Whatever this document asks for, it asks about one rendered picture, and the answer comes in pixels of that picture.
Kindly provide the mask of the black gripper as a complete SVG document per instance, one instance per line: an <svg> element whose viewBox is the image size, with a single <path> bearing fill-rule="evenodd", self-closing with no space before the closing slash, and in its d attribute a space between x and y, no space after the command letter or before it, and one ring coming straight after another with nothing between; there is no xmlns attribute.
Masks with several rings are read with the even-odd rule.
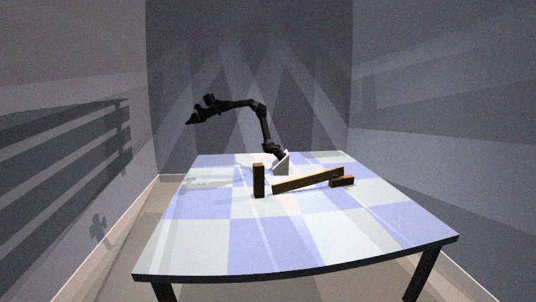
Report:
<svg viewBox="0 0 536 302"><path fill-rule="evenodd" d="M195 123L202 123L206 121L208 118L210 118L210 114L207 111L207 108L204 109L204 111L198 113L192 113L191 118L185 122L186 125L188 124L195 124Z"/></svg>

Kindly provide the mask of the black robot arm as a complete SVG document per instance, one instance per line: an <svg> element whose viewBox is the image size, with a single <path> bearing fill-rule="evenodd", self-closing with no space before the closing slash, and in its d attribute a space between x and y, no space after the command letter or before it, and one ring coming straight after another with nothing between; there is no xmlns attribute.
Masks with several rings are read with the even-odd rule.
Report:
<svg viewBox="0 0 536 302"><path fill-rule="evenodd" d="M209 112L210 116L214 116L215 114L221 116L222 112L230 110L232 108L249 106L256 113L256 116L260 120L262 134L264 138L264 143L262 143L262 149L264 150L264 152L266 152L267 154L273 154L275 157L278 158L279 161L281 161L286 156L286 153L280 149L280 145L275 145L273 140L271 139L267 123L267 108L265 105L253 99L235 102L231 102L228 100L215 100L213 94L207 94L203 98L205 104L208 106L207 111Z"/></svg>

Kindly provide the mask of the long wooden rail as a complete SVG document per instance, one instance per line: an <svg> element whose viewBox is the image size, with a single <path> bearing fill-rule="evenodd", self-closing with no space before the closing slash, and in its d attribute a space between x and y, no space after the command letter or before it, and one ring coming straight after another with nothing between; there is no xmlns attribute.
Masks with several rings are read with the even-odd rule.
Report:
<svg viewBox="0 0 536 302"><path fill-rule="evenodd" d="M287 191L292 191L298 188L303 188L306 186L311 186L316 183L321 183L331 180L331 176L339 175L344 176L344 166L334 167L331 169L315 172L308 174L306 176L301 176L296 179L291 179L287 181L282 181L278 183L273 183L272 193L273 195L285 193Z"/></svg>

